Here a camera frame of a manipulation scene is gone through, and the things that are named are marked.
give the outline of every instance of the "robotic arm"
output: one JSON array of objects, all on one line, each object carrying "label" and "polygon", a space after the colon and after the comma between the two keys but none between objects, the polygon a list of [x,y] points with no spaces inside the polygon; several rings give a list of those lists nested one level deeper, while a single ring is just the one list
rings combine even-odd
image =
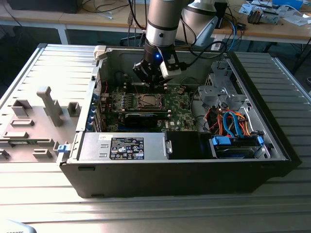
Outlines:
[{"label": "robotic arm", "polygon": [[[181,74],[181,64],[174,49],[174,42],[183,8],[187,7],[187,12],[199,15],[201,21],[209,22],[211,20],[207,17],[211,15],[217,19],[213,3],[214,0],[151,0],[144,56],[133,68],[142,82],[150,86],[159,82],[164,84],[175,75]],[[217,20],[212,22],[214,24],[208,28],[205,36],[210,37]]]}]

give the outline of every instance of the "warning label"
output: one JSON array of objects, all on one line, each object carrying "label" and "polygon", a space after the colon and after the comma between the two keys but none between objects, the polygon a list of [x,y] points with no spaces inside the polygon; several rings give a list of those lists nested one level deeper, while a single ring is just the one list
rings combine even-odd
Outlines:
[{"label": "warning label", "polygon": [[113,137],[111,139],[110,159],[144,159],[144,138]]}]

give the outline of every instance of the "wooden desk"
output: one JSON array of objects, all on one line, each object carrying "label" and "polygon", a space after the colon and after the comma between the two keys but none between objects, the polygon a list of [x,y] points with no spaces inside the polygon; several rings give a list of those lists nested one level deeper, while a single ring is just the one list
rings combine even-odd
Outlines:
[{"label": "wooden desk", "polygon": [[[271,42],[287,42],[288,40],[301,40],[308,41],[311,37],[311,26],[305,24],[303,26],[297,26],[284,19],[280,19],[277,25],[272,24],[250,24],[247,22],[247,15],[239,14],[240,6],[245,3],[244,0],[229,0],[230,9],[238,22],[246,24],[245,34],[243,39],[256,38],[260,41]],[[310,11],[311,7],[303,5],[301,11]],[[224,22],[222,29],[216,29],[214,33],[230,34],[231,29],[228,22]]]},{"label": "wooden desk", "polygon": [[[100,2],[110,3],[109,0],[96,0],[96,5]],[[101,9],[112,9],[121,5],[125,5],[127,0],[120,0],[117,3],[106,6]],[[283,19],[280,19],[278,25],[259,24],[253,25],[247,23],[247,15],[237,13],[239,6],[245,3],[244,0],[229,0],[230,8],[233,15],[239,22],[246,24],[245,40],[284,42],[284,43],[307,43],[311,37],[311,26],[306,24],[304,26],[296,26]],[[105,18],[96,13],[90,13],[81,9],[77,14],[66,14],[60,12],[40,12],[40,11],[16,11],[12,10],[9,4],[5,1],[5,6],[9,12],[16,18],[22,26],[29,27],[46,27],[55,28],[58,30],[62,44],[68,44],[69,40],[66,35],[67,29],[75,30],[92,30],[92,31],[111,31],[111,32],[127,32],[127,19],[129,14],[129,7],[120,8],[112,11],[113,19]],[[85,8],[94,10],[93,3],[86,4]],[[310,10],[311,8],[303,6],[302,10]],[[144,5],[137,4],[137,19],[143,26],[145,26]],[[4,9],[2,2],[0,4],[0,24],[3,25],[17,25],[12,17]],[[231,34],[229,23],[224,21],[223,28],[215,29],[213,37],[217,40],[225,39]]]}]

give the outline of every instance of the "metal slotted surface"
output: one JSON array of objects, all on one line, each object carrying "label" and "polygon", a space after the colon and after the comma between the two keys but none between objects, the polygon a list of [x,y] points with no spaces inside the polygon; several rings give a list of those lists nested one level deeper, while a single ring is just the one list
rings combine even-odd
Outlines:
[{"label": "metal slotted surface", "polygon": [[232,195],[83,199],[56,163],[0,163],[0,216],[38,233],[310,232],[311,157],[304,148],[296,147],[303,163],[286,177]]},{"label": "metal slotted surface", "polygon": [[[64,144],[72,141],[77,126],[77,117],[70,117],[67,106],[70,102],[78,102],[80,107],[84,104],[86,92],[96,63],[93,57],[94,46],[63,46],[47,45],[37,48],[31,62],[26,65],[25,71],[17,77],[7,99],[1,101],[0,134],[5,132],[27,132],[29,139],[52,138],[54,142]],[[51,97],[57,100],[62,108],[61,127],[54,127],[51,119],[43,110],[44,103],[36,94],[40,86],[51,88]],[[18,119],[11,106],[16,100],[27,100],[32,109],[27,110],[27,119],[35,123],[29,127],[13,127],[12,119]],[[19,145],[12,148],[3,147],[10,154],[9,159],[2,162],[42,162],[33,155],[34,149],[48,149],[52,153],[52,162],[57,158],[51,147],[37,145]]]},{"label": "metal slotted surface", "polygon": [[237,52],[236,55],[298,156],[311,156],[310,96],[296,85],[295,78],[279,60],[269,54]]}]

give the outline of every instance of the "circuit board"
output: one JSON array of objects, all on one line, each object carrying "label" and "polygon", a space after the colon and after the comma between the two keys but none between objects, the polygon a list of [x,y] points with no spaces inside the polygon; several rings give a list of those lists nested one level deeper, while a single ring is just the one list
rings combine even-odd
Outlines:
[{"label": "circuit board", "polygon": [[[179,87],[165,93],[124,93],[118,88],[110,93],[111,104],[103,111],[107,132],[196,131],[190,112],[189,94],[177,92]],[[155,115],[160,119],[155,127],[126,127],[123,119],[129,115]]]}]

